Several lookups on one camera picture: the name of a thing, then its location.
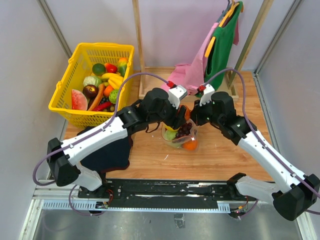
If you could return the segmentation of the orange pumpkin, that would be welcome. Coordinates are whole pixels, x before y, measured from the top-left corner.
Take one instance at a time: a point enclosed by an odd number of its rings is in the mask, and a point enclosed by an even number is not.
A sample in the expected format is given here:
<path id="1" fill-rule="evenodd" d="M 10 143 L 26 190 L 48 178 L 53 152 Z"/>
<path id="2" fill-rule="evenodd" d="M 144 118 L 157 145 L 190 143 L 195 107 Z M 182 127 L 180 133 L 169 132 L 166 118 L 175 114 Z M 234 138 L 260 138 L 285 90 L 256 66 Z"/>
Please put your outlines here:
<path id="1" fill-rule="evenodd" d="M 186 105 L 180 105 L 176 117 L 180 120 L 188 121 L 190 119 L 191 111 Z"/>

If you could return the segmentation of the purple grape bunch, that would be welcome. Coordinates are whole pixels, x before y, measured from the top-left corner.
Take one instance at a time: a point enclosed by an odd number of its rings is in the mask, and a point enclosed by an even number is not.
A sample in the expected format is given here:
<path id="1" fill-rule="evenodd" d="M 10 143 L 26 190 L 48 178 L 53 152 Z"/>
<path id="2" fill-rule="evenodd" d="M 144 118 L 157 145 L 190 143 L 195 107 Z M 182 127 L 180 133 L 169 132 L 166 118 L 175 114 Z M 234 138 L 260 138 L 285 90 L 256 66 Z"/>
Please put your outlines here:
<path id="1" fill-rule="evenodd" d="M 175 138 L 179 139 L 182 138 L 184 136 L 189 136 L 190 135 L 190 131 L 192 128 L 192 123 L 191 122 L 187 122 L 185 124 L 183 124 L 177 131 Z"/>

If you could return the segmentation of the yellow lemon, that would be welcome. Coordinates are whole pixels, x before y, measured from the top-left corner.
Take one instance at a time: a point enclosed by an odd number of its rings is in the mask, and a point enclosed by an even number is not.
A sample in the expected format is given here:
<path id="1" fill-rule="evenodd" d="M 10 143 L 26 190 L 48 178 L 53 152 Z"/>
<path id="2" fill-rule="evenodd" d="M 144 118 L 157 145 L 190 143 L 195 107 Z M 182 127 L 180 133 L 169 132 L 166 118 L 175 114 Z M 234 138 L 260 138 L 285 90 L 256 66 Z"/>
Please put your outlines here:
<path id="1" fill-rule="evenodd" d="M 166 126 L 165 129 L 167 131 L 171 131 L 171 132 L 177 132 L 179 130 L 179 128 L 178 129 L 173 129 L 172 127 L 169 127 L 169 126 Z"/>

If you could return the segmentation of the clear zip top bag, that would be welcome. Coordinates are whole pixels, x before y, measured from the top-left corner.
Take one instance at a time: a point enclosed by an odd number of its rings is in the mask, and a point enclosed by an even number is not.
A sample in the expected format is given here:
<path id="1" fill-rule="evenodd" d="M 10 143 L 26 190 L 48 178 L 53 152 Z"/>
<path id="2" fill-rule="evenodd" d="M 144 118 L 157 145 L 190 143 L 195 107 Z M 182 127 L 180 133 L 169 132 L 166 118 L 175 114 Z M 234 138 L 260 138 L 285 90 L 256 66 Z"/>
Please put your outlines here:
<path id="1" fill-rule="evenodd" d="M 162 128 L 161 128 L 161 137 L 162 137 L 162 139 L 164 140 L 164 142 L 167 144 L 167 145 L 169 145 L 169 146 L 171 146 L 172 148 L 175 148 L 175 149 L 178 149 L 178 148 L 182 148 L 182 149 L 184 149 L 183 147 L 182 147 L 182 145 L 184 144 L 184 143 L 186 143 L 186 142 L 188 142 L 188 141 L 192 141 L 192 140 L 197 140 L 198 141 L 198 137 L 197 137 L 197 135 L 198 135 L 198 127 L 196 126 L 196 124 L 191 120 L 191 119 L 189 119 L 186 123 L 192 123 L 192 128 L 191 128 L 191 130 L 190 130 L 190 134 L 189 135 L 187 135 L 187 136 L 183 136 L 183 137 L 181 137 L 181 138 L 175 138 L 174 140 L 172 140 L 172 141 L 166 141 L 165 139 L 164 139 L 164 133 L 165 133 L 165 131 L 166 131 L 166 126 L 167 125 L 165 125 L 164 123 L 162 124 Z"/>

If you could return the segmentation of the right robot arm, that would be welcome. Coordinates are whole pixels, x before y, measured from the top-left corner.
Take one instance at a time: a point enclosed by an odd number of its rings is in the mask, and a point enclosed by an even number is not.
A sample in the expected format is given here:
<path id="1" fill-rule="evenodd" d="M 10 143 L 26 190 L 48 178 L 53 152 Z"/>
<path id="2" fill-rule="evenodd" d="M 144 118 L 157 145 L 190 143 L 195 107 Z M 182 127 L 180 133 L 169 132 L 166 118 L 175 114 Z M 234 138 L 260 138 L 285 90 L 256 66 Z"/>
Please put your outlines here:
<path id="1" fill-rule="evenodd" d="M 230 199 L 256 198 L 272 204 L 286 220 L 294 221 L 320 197 L 320 179 L 315 174 L 305 174 L 276 151 L 247 114 L 236 113 L 228 93 L 215 92 L 196 100 L 190 118 L 198 126 L 211 124 L 220 130 L 225 138 L 249 153 L 274 181 L 264 182 L 238 173 L 226 188 Z"/>

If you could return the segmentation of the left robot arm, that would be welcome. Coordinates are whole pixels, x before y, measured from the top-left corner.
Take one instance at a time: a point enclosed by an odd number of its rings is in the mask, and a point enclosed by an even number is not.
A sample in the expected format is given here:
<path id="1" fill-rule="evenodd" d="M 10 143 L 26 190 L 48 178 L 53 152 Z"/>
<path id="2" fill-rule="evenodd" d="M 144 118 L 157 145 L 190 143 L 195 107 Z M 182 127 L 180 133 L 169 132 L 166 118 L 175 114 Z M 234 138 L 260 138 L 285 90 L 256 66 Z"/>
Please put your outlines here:
<path id="1" fill-rule="evenodd" d="M 81 161 L 104 146 L 146 131 L 149 124 L 165 123 L 173 129 L 179 128 L 186 122 L 186 109 L 179 106 L 187 94 L 181 85 L 168 91 L 156 87 L 144 99 L 122 108 L 109 120 L 81 135 L 65 142 L 51 139 L 47 146 L 47 163 L 55 184 L 59 187 L 79 185 L 96 198 L 103 197 L 107 185 L 97 171 L 83 166 Z"/>

